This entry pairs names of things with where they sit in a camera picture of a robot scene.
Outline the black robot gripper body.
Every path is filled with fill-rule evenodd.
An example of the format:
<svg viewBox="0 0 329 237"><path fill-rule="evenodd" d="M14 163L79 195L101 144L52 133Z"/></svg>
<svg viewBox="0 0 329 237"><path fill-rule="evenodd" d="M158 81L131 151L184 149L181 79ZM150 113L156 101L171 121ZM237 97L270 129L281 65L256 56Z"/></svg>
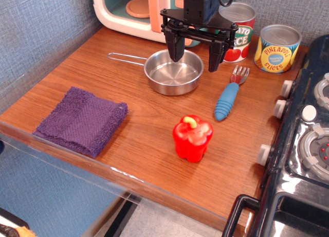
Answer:
<svg viewBox="0 0 329 237"><path fill-rule="evenodd" d="M200 42L224 41L233 48L238 25L220 15L221 7L229 7L234 0L183 0L180 9L162 9L161 31L178 30L185 39Z"/></svg>

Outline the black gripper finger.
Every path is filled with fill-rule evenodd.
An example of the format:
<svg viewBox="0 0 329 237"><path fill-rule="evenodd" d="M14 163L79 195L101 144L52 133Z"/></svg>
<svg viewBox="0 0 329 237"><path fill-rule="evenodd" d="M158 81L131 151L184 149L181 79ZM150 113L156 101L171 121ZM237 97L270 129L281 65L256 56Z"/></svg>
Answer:
<svg viewBox="0 0 329 237"><path fill-rule="evenodd" d="M227 46L224 41L214 40L209 47L209 71L217 71L219 65L223 62Z"/></svg>
<svg viewBox="0 0 329 237"><path fill-rule="evenodd" d="M178 62L184 55L185 38L180 36L178 30L168 28L164 30L164 35L170 58Z"/></svg>

